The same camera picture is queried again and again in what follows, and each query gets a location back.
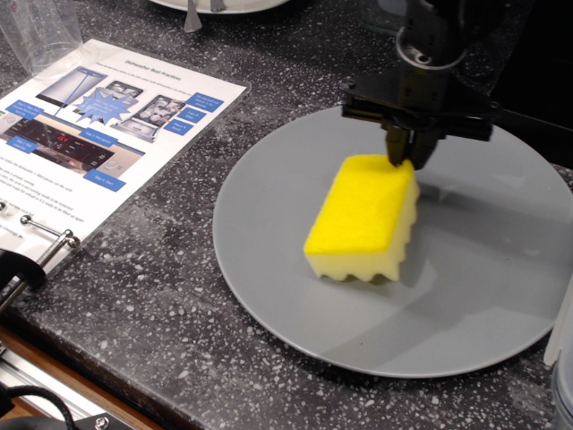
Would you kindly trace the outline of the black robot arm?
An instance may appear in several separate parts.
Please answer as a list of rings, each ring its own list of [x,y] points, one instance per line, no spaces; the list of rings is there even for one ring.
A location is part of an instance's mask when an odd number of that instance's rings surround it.
[[[424,167],[439,141],[457,136],[488,141],[501,105],[459,79],[474,46],[500,51],[505,65],[526,26],[532,2],[409,1],[395,37],[399,65],[345,82],[342,115],[378,123],[389,161]]]

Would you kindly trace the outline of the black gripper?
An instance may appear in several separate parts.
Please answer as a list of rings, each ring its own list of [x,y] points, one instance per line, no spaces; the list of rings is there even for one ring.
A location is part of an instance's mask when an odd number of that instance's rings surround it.
[[[441,139],[448,135],[487,141],[500,116],[500,104],[448,74],[410,75],[394,68],[351,77],[341,86],[346,94],[342,116],[386,126],[389,162],[397,167],[408,156],[422,169]]]

